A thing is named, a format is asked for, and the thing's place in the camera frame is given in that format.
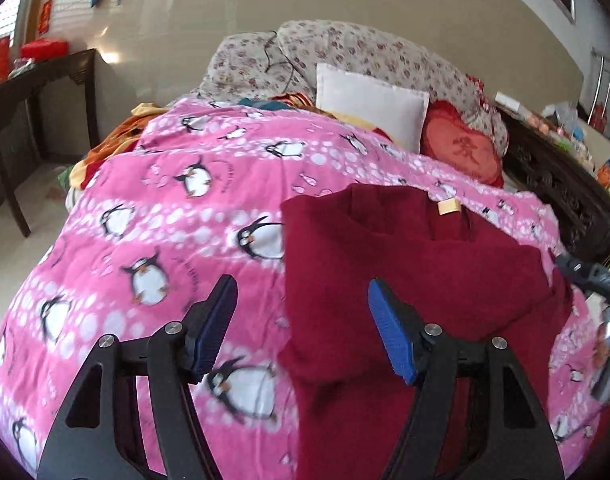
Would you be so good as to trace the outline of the person's right hand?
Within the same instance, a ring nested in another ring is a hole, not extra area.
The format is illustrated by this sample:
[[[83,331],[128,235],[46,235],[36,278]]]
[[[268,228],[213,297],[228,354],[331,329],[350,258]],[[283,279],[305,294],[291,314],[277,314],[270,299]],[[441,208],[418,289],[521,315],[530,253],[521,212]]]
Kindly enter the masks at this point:
[[[600,325],[597,332],[596,343],[593,347],[592,365],[598,370],[604,367],[604,364],[610,357],[610,334],[607,335],[608,324],[603,323]]]

